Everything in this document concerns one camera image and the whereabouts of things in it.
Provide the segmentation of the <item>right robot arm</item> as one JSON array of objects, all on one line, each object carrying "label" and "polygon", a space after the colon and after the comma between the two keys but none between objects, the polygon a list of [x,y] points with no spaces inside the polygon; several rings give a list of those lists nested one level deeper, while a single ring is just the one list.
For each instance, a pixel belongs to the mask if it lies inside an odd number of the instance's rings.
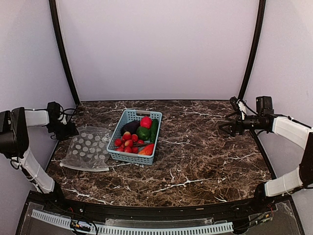
[{"label": "right robot arm", "polygon": [[250,200],[253,212],[261,212],[267,205],[283,196],[292,195],[303,189],[313,188],[313,128],[291,116],[277,114],[270,96],[256,98],[256,110],[252,110],[242,99],[232,97],[234,112],[225,116],[226,123],[219,129],[231,137],[244,131],[254,134],[265,132],[289,142],[302,152],[298,166],[275,179],[260,183]]}]

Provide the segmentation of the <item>polka dot zip bag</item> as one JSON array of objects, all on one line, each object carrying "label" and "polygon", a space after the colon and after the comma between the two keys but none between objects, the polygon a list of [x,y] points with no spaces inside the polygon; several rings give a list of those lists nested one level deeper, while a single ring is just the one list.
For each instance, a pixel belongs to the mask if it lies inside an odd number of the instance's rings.
[{"label": "polka dot zip bag", "polygon": [[61,167],[79,171],[109,171],[110,157],[107,146],[112,131],[102,127],[82,126],[78,135],[71,139],[66,156],[60,161]]}]

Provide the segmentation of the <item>orange red toy mango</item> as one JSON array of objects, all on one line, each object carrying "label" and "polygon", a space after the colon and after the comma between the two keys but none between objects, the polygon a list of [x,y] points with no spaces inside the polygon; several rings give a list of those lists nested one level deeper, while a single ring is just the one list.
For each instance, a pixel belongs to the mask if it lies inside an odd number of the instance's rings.
[{"label": "orange red toy mango", "polygon": [[139,155],[151,156],[154,151],[154,143],[151,143],[138,152]]}]

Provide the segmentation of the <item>light blue plastic basket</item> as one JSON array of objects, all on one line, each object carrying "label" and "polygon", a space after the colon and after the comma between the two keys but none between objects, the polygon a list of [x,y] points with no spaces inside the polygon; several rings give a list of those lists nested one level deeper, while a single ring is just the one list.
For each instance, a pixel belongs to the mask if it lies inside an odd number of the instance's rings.
[{"label": "light blue plastic basket", "polygon": [[124,110],[107,145],[112,159],[152,165],[161,119],[161,112]]}]

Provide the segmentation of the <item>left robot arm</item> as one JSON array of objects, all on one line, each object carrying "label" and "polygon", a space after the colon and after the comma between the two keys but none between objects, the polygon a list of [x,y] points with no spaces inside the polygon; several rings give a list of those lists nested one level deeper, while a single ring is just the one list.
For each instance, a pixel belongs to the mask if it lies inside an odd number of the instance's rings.
[{"label": "left robot arm", "polygon": [[75,124],[67,121],[60,107],[39,110],[19,107],[0,113],[0,153],[14,169],[23,172],[38,192],[51,198],[49,204],[56,212],[66,213],[69,203],[60,185],[45,172],[30,149],[28,128],[44,126],[58,141],[78,135]]}]

